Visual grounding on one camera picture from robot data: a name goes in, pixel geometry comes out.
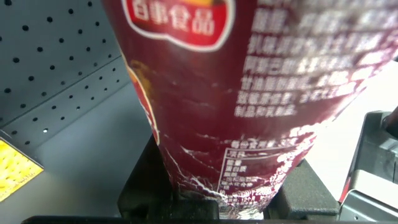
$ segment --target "brand logo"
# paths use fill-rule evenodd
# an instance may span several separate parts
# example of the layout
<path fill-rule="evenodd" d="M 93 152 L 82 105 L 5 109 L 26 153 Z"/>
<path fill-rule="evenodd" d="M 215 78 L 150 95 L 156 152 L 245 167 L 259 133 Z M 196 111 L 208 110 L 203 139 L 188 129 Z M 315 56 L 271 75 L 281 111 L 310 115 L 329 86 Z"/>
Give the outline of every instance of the brand logo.
<path fill-rule="evenodd" d="M 233 0 L 123 0 L 129 25 L 140 35 L 197 52 L 218 50 L 233 25 Z"/>

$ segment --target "pegboard hole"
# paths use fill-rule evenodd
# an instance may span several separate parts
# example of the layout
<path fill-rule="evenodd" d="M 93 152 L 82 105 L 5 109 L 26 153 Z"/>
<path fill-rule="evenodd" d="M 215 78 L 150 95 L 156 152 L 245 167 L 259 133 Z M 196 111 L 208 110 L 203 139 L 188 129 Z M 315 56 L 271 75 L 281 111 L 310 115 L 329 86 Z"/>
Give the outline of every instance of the pegboard hole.
<path fill-rule="evenodd" d="M 6 6 L 11 6 L 12 5 L 12 1 L 11 0 L 4 0 L 4 4 Z"/>

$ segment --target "store shelf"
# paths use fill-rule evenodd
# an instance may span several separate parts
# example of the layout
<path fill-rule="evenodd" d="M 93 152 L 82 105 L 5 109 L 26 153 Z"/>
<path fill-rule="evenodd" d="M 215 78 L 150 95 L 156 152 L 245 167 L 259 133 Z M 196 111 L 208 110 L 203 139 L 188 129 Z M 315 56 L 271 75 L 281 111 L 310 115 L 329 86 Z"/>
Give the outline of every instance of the store shelf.
<path fill-rule="evenodd" d="M 37 148 L 45 171 L 0 203 L 1 223 L 33 215 L 118 216 L 118 195 L 149 137 L 128 84 Z"/>

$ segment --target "food package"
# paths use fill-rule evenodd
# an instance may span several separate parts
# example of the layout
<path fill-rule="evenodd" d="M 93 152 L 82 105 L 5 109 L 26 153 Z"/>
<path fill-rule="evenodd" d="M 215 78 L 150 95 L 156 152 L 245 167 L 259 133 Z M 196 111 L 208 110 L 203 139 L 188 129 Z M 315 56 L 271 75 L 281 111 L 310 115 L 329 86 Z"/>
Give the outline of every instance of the food package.
<path fill-rule="evenodd" d="M 174 189 L 216 200 L 221 218 L 262 218 L 397 50 L 395 0 L 103 5 Z"/>

